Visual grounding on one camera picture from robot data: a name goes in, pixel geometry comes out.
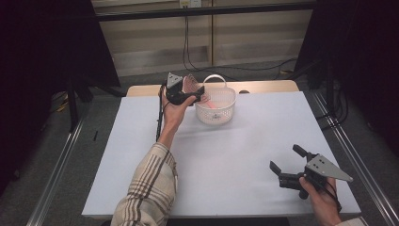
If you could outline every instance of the plaid shirt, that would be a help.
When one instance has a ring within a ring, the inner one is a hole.
[[[176,189],[175,160],[167,147],[155,143],[136,168],[111,225],[166,225]]]

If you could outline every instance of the gray floor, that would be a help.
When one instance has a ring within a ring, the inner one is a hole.
[[[277,65],[277,63],[267,62],[235,66],[263,68]],[[289,70],[294,65],[295,63],[291,62],[281,68]],[[279,70],[276,68],[262,72],[236,69],[213,71],[227,74],[238,80],[271,80],[276,78]],[[175,71],[174,73],[185,75],[187,71]],[[193,74],[201,80],[210,73]],[[143,76],[124,76],[120,79],[122,84],[120,90],[127,90],[132,85],[159,84],[164,79],[164,75],[164,73],[150,73]],[[313,94],[324,93],[323,86],[318,90],[309,90],[306,85],[306,77],[301,77],[296,82],[299,88],[305,92],[314,115],[322,115],[323,113],[320,111]],[[93,93],[95,97],[92,103],[80,104],[81,109],[88,108],[88,117],[83,122],[79,138],[74,144],[71,157],[52,203],[46,210],[46,218],[41,225],[101,225],[103,223],[102,220],[84,218],[80,214],[118,112],[120,99],[97,89],[94,89]],[[57,105],[59,105],[59,102],[54,102],[53,107],[57,107]],[[399,180],[398,157],[391,152],[384,140],[369,128],[367,120],[363,118],[356,105],[349,102],[349,106],[349,116],[343,124],[343,129],[350,137],[365,165],[389,198],[389,202],[395,209],[399,209],[399,189],[395,186],[395,182]],[[68,108],[50,116],[40,142],[29,158],[30,161],[26,162],[24,168],[21,169],[20,180],[11,182],[0,198],[0,225],[26,225],[69,135],[69,123]],[[321,127],[324,127],[326,122],[320,121],[320,124]],[[355,182],[350,186],[362,210],[362,215],[370,225],[387,225],[384,223],[385,220],[381,217],[379,210],[375,207],[369,192],[364,188],[358,173],[351,167],[351,163],[333,131],[326,130],[324,134],[343,170],[355,178]],[[293,226],[317,225],[313,216],[291,217],[289,220]]]

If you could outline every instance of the person's right hand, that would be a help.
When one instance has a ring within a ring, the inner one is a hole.
[[[334,178],[327,178],[327,181],[337,190]],[[305,180],[304,177],[299,178],[299,183],[302,187],[309,193],[311,197],[311,206],[313,207],[313,212],[322,226],[337,225],[341,223],[340,215],[337,210],[337,203],[328,196],[328,194],[320,189],[316,191],[314,186]],[[332,187],[328,184],[326,189],[334,194]]]

